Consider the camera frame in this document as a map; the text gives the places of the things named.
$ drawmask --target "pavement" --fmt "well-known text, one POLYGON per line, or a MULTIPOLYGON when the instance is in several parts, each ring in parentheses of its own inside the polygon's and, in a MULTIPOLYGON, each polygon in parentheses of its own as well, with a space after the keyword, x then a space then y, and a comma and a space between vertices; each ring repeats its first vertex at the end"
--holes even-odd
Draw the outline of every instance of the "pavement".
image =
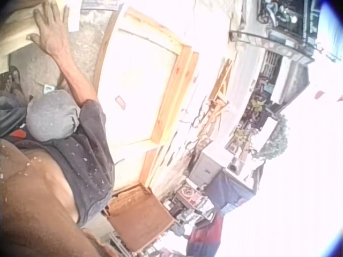
MULTIPOLYGON (((266 36, 265 26, 256 20, 258 1, 246 1, 247 21, 243 31, 266 36)), ((245 111, 253 86, 255 86, 253 81, 256 81, 258 78, 265 54, 265 49, 259 47, 242 46, 236 43, 235 48, 237 50, 237 57, 231 72, 227 92, 230 108, 222 114, 219 131, 213 135, 213 139, 220 139, 223 144, 229 141, 231 137, 230 133, 234 130, 245 111)))

